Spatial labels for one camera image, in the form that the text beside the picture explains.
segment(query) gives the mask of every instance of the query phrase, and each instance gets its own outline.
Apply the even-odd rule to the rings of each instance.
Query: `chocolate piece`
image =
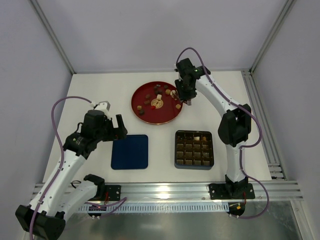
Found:
[[[154,91],[154,94],[155,95],[159,95],[159,94],[162,95],[162,90],[156,90],[156,91]]]
[[[185,165],[192,165],[192,160],[185,160]]]

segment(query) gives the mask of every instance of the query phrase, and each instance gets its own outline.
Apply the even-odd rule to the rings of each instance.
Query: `cable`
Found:
[[[112,204],[108,204],[108,205],[99,205],[99,204],[95,204],[95,203],[91,203],[91,202],[86,202],[86,204],[98,205],[98,206],[103,206],[103,207],[111,207],[111,206],[114,206],[114,205],[120,203],[120,204],[119,204],[115,209],[113,209],[112,211],[106,213],[105,215],[100,216],[100,219],[102,219],[102,218],[105,218],[105,217],[107,217],[107,216],[110,216],[110,215],[113,214],[115,211],[117,211],[117,210],[125,203],[126,200],[127,200],[127,198],[124,197],[124,198],[122,198],[121,200],[119,200],[119,201],[117,201],[117,202],[115,202],[115,203],[112,203]],[[74,227],[76,227],[76,226],[78,226],[78,225],[86,222],[86,221],[89,220],[89,219],[84,219],[84,220],[76,223],[75,225],[73,225],[73,226],[71,226],[71,227],[65,228],[64,230],[68,231],[68,230],[70,230],[70,229],[73,229]]]
[[[62,167],[64,165],[64,160],[65,160],[64,147],[63,147],[63,144],[61,142],[60,136],[58,134],[54,113],[55,113],[55,108],[58,105],[58,103],[62,102],[63,100],[66,100],[66,99],[82,99],[82,100],[87,101],[88,103],[92,103],[90,100],[88,100],[88,99],[86,99],[84,97],[81,97],[81,96],[67,96],[67,97],[60,98],[52,106],[52,109],[51,109],[51,122],[52,122],[52,127],[53,127],[54,134],[55,134],[56,139],[58,140],[58,143],[59,143],[60,152],[61,152],[61,160],[60,160],[59,168],[55,172],[55,174],[54,174],[53,178],[51,179],[51,181],[49,182],[49,184],[44,189],[41,197],[39,198],[38,204],[36,205],[36,207],[34,209],[34,212],[32,214],[32,218],[31,218],[31,221],[30,221],[30,227],[29,227],[29,238],[30,238],[30,240],[34,240],[34,236],[33,236],[34,224],[35,224],[36,215],[38,213],[40,205],[42,204],[43,199],[45,198],[47,192],[49,191],[50,187],[52,186],[52,184],[56,180],[59,172],[61,171],[61,169],[62,169]]]
[[[120,199],[119,201],[116,201],[114,203],[110,203],[108,205],[106,205],[106,204],[97,204],[97,203],[88,202],[88,201],[86,201],[84,204],[90,204],[92,206],[97,207],[98,209],[101,209],[101,208],[107,208],[107,207],[111,207],[111,206],[117,205],[117,204],[121,203],[122,201],[126,201],[126,200],[127,200],[127,198],[124,197],[124,198]]]
[[[78,132],[80,125],[83,125],[83,124],[84,124],[83,122],[79,122],[79,123],[76,125],[76,130],[75,130],[74,132],[75,132],[75,133]]]
[[[77,188],[77,187],[74,185],[75,182],[77,182],[78,184],[80,184],[81,181],[79,181],[79,180],[74,180],[74,181],[71,182],[71,186],[72,186],[74,189]]]
[[[244,198],[244,204],[243,205],[246,205],[247,204],[247,194],[246,194],[245,191],[243,192],[243,198]]]
[[[239,219],[254,219],[254,218],[257,218],[257,217],[261,216],[262,214],[264,214],[264,213],[268,210],[268,207],[269,207],[269,204],[270,204],[270,198],[269,198],[268,191],[267,191],[266,187],[262,184],[262,182],[260,182],[258,179],[255,179],[254,177],[249,176],[249,175],[245,172],[244,167],[243,167],[242,151],[243,151],[243,148],[253,148],[253,147],[257,146],[257,145],[261,142],[261,140],[262,140],[262,128],[261,128],[261,125],[260,125],[260,123],[258,122],[258,119],[257,119],[255,116],[253,116],[253,115],[251,114],[251,112],[249,112],[248,110],[246,110],[246,109],[243,108],[242,106],[240,106],[240,105],[232,102],[226,95],[224,95],[224,93],[217,87],[217,85],[214,84],[214,82],[211,80],[211,78],[210,78],[210,76],[209,76],[209,74],[208,74],[208,72],[207,72],[207,69],[206,69],[206,67],[205,67],[204,61],[202,60],[202,58],[201,58],[200,54],[198,53],[198,51],[195,50],[193,47],[187,47],[187,48],[185,48],[185,49],[179,54],[179,56],[178,56],[175,64],[178,64],[181,55],[182,55],[185,51],[187,51],[187,50],[192,50],[192,51],[195,52],[195,54],[197,55],[197,57],[199,58],[199,60],[200,60],[200,62],[201,62],[201,65],[202,65],[202,67],[203,67],[203,71],[204,71],[206,77],[208,78],[209,82],[210,82],[211,85],[214,87],[214,89],[221,95],[221,97],[223,97],[229,104],[235,106],[236,108],[239,108],[240,110],[242,110],[242,111],[244,111],[246,114],[248,114],[248,115],[255,121],[255,124],[256,124],[257,127],[258,127],[258,131],[259,131],[259,138],[258,138],[258,140],[257,140],[254,144],[252,144],[252,145],[242,145],[242,146],[239,147],[239,149],[240,149],[240,153],[239,153],[240,158],[239,158],[239,161],[240,161],[240,170],[241,170],[241,172],[243,173],[243,175],[245,175],[248,179],[252,179],[252,180],[254,180],[255,182],[257,182],[258,184],[260,184],[260,186],[261,186],[261,187],[263,188],[263,190],[265,191],[265,195],[266,195],[266,206],[265,206],[265,208],[262,210],[262,212],[260,212],[260,213],[257,214],[257,215],[253,215],[253,216],[235,216],[235,215],[232,215],[233,217],[239,218]]]
[[[109,201],[109,192],[106,192],[103,204],[106,205],[108,201]]]

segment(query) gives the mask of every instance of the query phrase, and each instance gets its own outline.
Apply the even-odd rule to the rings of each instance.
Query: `white table surface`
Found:
[[[241,104],[249,102],[240,71],[212,72],[218,84]],[[104,73],[75,74],[72,77],[68,96],[81,96],[91,101],[109,101],[113,124],[117,127],[116,114],[122,114],[128,134],[146,134],[149,141],[147,169],[113,170],[111,168],[112,142],[101,142],[88,160],[74,176],[82,180],[87,174],[94,174],[112,183],[154,183],[154,182],[219,182],[225,180],[227,171],[226,147],[218,136],[221,121],[217,110],[198,92],[192,106],[184,105],[173,121],[163,125],[151,125],[139,120],[131,109],[131,97],[141,85],[164,81],[174,85],[178,78],[175,72],[148,73]],[[91,107],[79,99],[68,99],[64,104],[58,132],[64,143],[66,137],[82,122]],[[213,138],[214,166],[211,170],[177,169],[174,165],[175,132],[177,130],[210,131]],[[247,144],[258,139],[258,129],[252,121],[252,131]],[[244,166],[246,172],[259,180],[271,180],[266,156],[260,143],[246,149]],[[45,182],[60,157],[58,141],[55,139],[43,181]]]

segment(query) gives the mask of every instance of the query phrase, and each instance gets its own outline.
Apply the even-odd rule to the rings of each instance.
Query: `metal floor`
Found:
[[[265,202],[248,202],[245,215],[264,207]],[[59,240],[302,240],[289,201],[273,201],[264,215],[251,220],[225,212],[128,213],[100,220],[82,213],[74,214],[66,228]]]

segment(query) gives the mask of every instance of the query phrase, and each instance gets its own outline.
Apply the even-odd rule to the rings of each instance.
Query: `black mounting bracket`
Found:
[[[251,183],[248,183],[247,187],[243,189],[243,192],[237,198],[230,195],[225,183],[209,184],[209,194],[211,200],[243,199],[243,193],[245,193],[246,199],[256,198],[254,187]]]
[[[101,198],[92,198],[92,201],[119,201],[121,198],[121,185],[104,185],[104,194]],[[100,210],[94,209],[96,213],[89,213],[89,216],[101,216]]]

